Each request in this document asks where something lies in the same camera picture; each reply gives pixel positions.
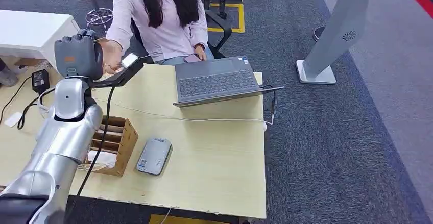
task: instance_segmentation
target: wooden divider organizer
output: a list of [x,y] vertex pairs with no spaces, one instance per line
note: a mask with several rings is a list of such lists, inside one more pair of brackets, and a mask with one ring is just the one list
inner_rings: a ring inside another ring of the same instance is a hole
[[[99,146],[101,145],[101,139],[106,122],[107,118],[104,116],[99,130],[96,131],[93,136],[89,150],[98,150]],[[105,141],[102,145],[101,151],[117,154],[116,164],[114,168],[110,168],[97,163],[93,168],[93,172],[118,177],[123,176],[137,139],[138,134],[128,119],[110,116],[107,134],[105,135]],[[85,162],[81,164],[78,169],[89,170],[89,167],[90,162],[86,158]]]

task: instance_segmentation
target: black cable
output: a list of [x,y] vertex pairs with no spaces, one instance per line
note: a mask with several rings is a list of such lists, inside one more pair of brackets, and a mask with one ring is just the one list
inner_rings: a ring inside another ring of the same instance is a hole
[[[47,92],[47,93],[44,93],[44,94],[41,96],[41,103],[42,103],[42,98],[43,98],[44,96],[50,94],[50,93],[53,92],[53,91],[54,91],[54,89],[50,90],[50,91]],[[21,130],[21,129],[24,127],[25,116],[26,116],[26,114],[27,114],[27,111],[28,111],[32,106],[38,105],[37,103],[35,103],[35,101],[37,101],[38,98],[39,98],[39,97],[33,99],[33,101],[31,101],[31,102],[30,102],[30,103],[29,103],[29,104],[24,108],[24,110],[23,110],[23,112],[22,112],[22,115],[21,115],[21,118],[19,119],[18,124],[17,124],[17,128],[18,128],[19,130]]]
[[[264,85],[261,88],[265,89],[265,88],[274,88],[274,86],[272,85]],[[275,114],[277,113],[277,104],[278,104],[278,100],[277,100],[277,92],[275,90],[272,91],[274,93],[274,99],[272,100],[272,108],[271,108],[271,113],[272,113],[272,122],[274,123],[274,118],[275,118]]]
[[2,114],[0,115],[0,124],[2,123],[2,120],[3,120],[3,113],[4,113],[5,109],[6,109],[7,106],[12,102],[12,100],[16,97],[16,95],[18,95],[18,93],[19,93],[19,91],[21,90],[21,88],[23,87],[24,83],[25,83],[27,80],[29,80],[30,78],[31,78],[31,76],[28,77],[28,78],[26,78],[26,79],[24,80],[24,82],[20,85],[20,87],[18,88],[18,90],[16,91],[16,93],[13,95],[13,97],[12,97],[12,98],[8,101],[8,103],[6,103],[6,105],[3,107],[3,109],[2,109]]
[[101,144],[99,145],[98,151],[96,152],[95,158],[92,161],[92,164],[90,165],[89,170],[87,171],[86,176],[84,177],[83,183],[81,183],[80,189],[78,189],[77,195],[74,197],[74,201],[72,202],[72,206],[69,209],[69,213],[65,220],[68,220],[70,215],[72,214],[72,210],[74,209],[75,203],[77,202],[78,197],[81,195],[81,192],[83,191],[84,185],[86,185],[87,179],[90,176],[90,173],[92,172],[92,169],[96,163],[96,160],[98,159],[99,153],[102,150],[102,145],[105,141],[105,136],[107,135],[108,130],[108,119],[110,118],[110,103],[111,103],[111,97],[113,96],[115,86],[111,87],[110,94],[108,95],[108,101],[107,101],[107,116],[106,116],[106,122],[104,126],[104,132],[102,134]]

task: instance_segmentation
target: white paper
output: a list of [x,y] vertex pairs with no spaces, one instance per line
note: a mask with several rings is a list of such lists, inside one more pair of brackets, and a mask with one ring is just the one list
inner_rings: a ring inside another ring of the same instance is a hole
[[[88,154],[88,159],[90,162],[93,161],[94,157],[96,155],[95,150],[90,150]],[[114,168],[114,165],[116,164],[117,154],[112,154],[108,152],[101,151],[99,153],[98,159],[96,160],[96,164],[105,164],[109,166],[110,168]]]
[[20,113],[20,112],[16,112],[16,113],[12,114],[12,116],[10,116],[8,119],[6,119],[5,125],[7,125],[9,127],[14,127],[16,125],[16,123],[18,123],[21,116],[22,116],[22,113]]

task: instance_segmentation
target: pink shirt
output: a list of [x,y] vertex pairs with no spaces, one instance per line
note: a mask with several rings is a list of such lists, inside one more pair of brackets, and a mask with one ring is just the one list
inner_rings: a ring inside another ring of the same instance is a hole
[[163,22],[157,27],[149,27],[149,17],[143,0],[113,0],[113,23],[107,32],[107,39],[117,41],[123,51],[129,48],[131,18],[137,25],[143,45],[154,61],[194,53],[194,45],[201,43],[207,47],[207,23],[204,7],[199,2],[199,20],[186,27],[180,25],[176,5],[173,0],[162,0]]

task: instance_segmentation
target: stand base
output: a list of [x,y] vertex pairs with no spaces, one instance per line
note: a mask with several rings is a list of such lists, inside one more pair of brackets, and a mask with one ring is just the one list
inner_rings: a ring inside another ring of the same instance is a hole
[[299,81],[303,84],[326,84],[334,85],[336,83],[334,73],[332,72],[331,66],[328,66],[319,75],[314,78],[307,78],[304,71],[304,66],[302,65],[304,60],[296,61],[296,67],[298,70]]

